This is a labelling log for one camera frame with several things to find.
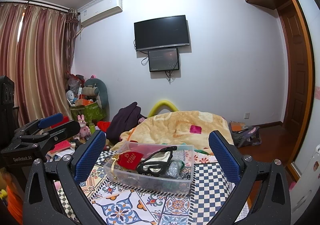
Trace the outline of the green cardboard box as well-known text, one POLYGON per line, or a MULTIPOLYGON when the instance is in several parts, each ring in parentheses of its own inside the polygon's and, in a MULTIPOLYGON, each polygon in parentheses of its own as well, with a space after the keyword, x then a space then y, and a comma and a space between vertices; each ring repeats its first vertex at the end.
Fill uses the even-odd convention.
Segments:
POLYGON ((73 119, 77 122, 78 116, 84 115, 86 123, 98 122, 107 116, 105 109, 99 107, 97 102, 91 103, 86 106, 72 106, 70 108, 73 119))

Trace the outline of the small wall monitor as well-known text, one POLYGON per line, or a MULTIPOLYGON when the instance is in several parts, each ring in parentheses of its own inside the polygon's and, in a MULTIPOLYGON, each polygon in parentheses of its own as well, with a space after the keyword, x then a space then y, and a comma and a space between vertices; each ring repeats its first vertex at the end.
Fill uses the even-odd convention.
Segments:
POLYGON ((180 69, 177 48, 155 49, 148 51, 149 72, 165 72, 180 69))

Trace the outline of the red velvet drawstring pouch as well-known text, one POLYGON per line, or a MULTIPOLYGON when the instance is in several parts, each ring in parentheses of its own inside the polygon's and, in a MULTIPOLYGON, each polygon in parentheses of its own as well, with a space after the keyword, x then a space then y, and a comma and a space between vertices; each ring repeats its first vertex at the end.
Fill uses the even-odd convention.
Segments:
POLYGON ((143 158, 143 154, 136 151, 124 151, 122 153, 115 154, 112 159, 113 163, 111 169, 114 170, 116 165, 128 170, 136 170, 140 161, 143 158))

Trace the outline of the black and white pouch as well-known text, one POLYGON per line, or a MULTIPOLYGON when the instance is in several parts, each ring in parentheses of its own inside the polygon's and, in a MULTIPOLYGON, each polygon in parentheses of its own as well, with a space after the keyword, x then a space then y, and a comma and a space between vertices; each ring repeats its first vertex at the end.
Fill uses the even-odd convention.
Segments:
POLYGON ((147 158, 140 161, 136 171, 140 175, 149 175, 159 177, 165 173, 173 157, 173 152, 177 150, 177 146, 168 146, 162 148, 147 158))

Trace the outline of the bagged grey knit gloves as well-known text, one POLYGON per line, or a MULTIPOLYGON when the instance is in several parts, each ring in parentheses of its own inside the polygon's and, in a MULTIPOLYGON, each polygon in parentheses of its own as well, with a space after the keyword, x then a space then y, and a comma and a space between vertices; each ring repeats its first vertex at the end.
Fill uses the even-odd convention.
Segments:
POLYGON ((180 172, 184 168, 184 163, 180 160, 173 160, 165 171, 163 177, 170 179, 181 179, 180 172))

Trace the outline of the pink rabbit figurine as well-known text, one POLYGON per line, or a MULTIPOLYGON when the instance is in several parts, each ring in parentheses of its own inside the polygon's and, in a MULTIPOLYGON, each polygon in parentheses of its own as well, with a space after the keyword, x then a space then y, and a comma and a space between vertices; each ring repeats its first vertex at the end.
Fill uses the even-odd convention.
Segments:
POLYGON ((91 131, 86 124, 85 116, 83 114, 78 115, 78 123, 80 125, 80 132, 79 132, 80 138, 88 140, 91 136, 91 131))

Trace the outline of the beige patterned fleece blanket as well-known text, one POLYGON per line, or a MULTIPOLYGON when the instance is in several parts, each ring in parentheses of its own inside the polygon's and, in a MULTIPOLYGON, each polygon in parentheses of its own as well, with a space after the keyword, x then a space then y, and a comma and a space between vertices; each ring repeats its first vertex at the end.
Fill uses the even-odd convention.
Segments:
POLYGON ((123 132, 120 135, 121 141, 112 146, 111 150, 116 151, 129 141, 143 144, 187 144, 211 155, 208 137, 216 130, 227 142, 233 144, 227 120, 219 115, 200 111, 168 112, 147 118, 131 130, 123 132))

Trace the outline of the grey plush shark toy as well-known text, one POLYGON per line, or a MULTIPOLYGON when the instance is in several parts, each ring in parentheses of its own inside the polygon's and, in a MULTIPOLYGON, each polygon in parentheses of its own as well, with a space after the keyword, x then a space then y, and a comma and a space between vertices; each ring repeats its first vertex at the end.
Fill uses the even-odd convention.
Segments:
POLYGON ((104 113, 108 113, 108 92, 103 81, 97 78, 87 79, 81 94, 84 95, 86 99, 96 102, 104 113))

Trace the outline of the large wall television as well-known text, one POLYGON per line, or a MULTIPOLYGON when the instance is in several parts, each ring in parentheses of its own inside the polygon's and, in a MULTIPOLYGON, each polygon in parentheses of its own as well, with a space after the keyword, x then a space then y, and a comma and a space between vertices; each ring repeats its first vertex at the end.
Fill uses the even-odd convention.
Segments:
POLYGON ((185 15, 135 22, 134 33, 136 51, 190 45, 185 15))

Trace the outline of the clear plastic storage bin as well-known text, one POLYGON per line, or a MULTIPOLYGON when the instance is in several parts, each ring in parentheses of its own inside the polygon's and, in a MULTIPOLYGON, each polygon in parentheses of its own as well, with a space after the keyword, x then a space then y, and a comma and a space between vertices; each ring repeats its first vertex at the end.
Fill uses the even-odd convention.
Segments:
POLYGON ((125 142, 104 164, 122 188, 187 195, 194 173, 194 146, 125 142))

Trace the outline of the patterned colourful bed sheet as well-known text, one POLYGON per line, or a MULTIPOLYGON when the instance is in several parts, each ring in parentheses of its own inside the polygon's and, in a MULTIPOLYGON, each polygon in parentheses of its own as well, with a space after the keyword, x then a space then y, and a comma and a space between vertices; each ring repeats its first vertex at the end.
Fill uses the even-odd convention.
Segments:
POLYGON ((104 164, 113 155, 102 152, 80 188, 106 224, 207 224, 235 185, 214 157, 195 153, 194 180, 187 196, 134 190, 109 182, 104 164))

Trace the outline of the yellow foam arch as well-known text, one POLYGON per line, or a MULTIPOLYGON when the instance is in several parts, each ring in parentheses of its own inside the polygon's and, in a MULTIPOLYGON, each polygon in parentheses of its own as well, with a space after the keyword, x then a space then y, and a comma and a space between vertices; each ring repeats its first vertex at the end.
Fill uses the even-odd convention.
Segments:
POLYGON ((148 114, 148 118, 159 114, 159 112, 165 108, 171 112, 178 111, 178 108, 172 102, 168 100, 160 100, 152 107, 151 111, 148 114))

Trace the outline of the brown wooden door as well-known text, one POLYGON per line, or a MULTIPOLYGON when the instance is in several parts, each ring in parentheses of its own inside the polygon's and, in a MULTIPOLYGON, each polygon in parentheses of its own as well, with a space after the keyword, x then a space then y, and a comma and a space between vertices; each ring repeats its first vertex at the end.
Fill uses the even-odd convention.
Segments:
POLYGON ((308 24, 298 0, 289 0, 277 8, 283 27, 287 61, 288 93, 284 127, 296 137, 289 163, 296 159, 309 125, 315 66, 308 24))

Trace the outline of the stack of red books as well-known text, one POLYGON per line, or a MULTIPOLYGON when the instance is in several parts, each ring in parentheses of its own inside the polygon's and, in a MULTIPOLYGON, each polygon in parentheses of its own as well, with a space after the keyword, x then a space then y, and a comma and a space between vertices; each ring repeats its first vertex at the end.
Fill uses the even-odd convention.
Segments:
POLYGON ((70 147, 71 147, 71 143, 68 140, 64 140, 64 141, 59 142, 58 144, 56 144, 54 146, 54 148, 52 150, 50 150, 50 153, 51 154, 58 153, 60 151, 68 149, 70 147))

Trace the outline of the dark purple clothing pile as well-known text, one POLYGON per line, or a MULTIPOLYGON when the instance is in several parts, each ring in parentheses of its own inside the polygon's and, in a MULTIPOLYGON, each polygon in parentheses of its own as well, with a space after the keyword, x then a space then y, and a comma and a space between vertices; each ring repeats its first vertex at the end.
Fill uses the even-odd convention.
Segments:
POLYGON ((121 108, 112 119, 106 131, 106 138, 112 143, 117 144, 121 141, 120 135, 136 127, 141 118, 146 119, 141 114, 141 108, 137 102, 133 102, 127 107, 121 108))

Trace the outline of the grey backpack on floor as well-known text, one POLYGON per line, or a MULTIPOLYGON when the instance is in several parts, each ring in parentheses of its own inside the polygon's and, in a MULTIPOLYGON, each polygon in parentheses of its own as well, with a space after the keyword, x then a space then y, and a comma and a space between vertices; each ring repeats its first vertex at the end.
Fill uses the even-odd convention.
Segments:
POLYGON ((231 131, 234 145, 237 148, 260 145, 262 140, 259 131, 259 126, 249 126, 247 129, 238 132, 231 131))

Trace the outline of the white air conditioner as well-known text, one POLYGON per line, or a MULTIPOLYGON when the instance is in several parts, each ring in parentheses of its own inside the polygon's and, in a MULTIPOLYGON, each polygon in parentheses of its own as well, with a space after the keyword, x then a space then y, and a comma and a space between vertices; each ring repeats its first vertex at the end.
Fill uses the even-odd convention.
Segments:
POLYGON ((87 27, 123 11, 123 0, 101 0, 79 10, 80 25, 87 27))

